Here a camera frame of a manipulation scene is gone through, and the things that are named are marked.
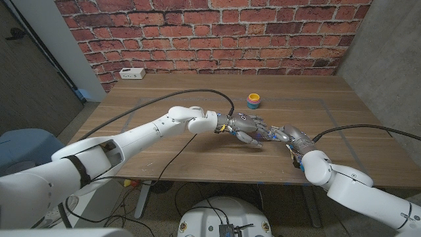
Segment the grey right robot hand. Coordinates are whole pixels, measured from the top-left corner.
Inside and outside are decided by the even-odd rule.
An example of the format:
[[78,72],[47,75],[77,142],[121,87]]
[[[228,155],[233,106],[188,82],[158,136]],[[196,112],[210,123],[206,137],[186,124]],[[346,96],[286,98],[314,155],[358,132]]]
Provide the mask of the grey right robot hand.
[[283,127],[271,126],[269,131],[272,140],[291,145],[301,155],[316,150],[314,142],[304,132],[290,124]]

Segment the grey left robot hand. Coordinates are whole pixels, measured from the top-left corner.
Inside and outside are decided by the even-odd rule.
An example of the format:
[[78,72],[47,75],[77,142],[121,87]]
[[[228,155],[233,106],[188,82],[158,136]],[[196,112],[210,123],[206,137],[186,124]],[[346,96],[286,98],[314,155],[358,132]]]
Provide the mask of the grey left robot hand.
[[258,134],[258,138],[264,141],[270,140],[270,132],[267,124],[263,118],[256,115],[246,115],[243,113],[233,114],[228,117],[227,125],[230,127],[230,132],[236,138],[246,144],[253,144],[262,147],[259,140],[250,136],[252,133]]

